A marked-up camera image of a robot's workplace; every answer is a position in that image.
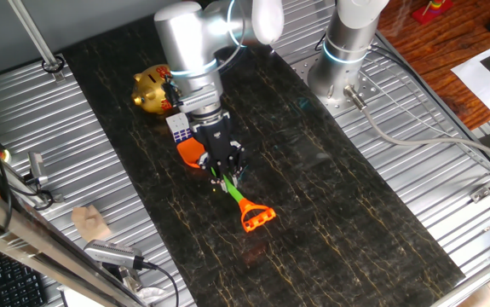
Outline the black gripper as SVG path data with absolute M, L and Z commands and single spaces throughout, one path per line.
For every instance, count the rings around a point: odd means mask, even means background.
M 239 185 L 239 177 L 244 169 L 245 148 L 238 142 L 231 142 L 230 118 L 227 113 L 211 121 L 192 122 L 194 138 L 207 152 L 199 156 L 199 168 L 205 171 L 212 183 L 222 183 L 222 175 L 216 160 L 227 160 L 233 185 Z

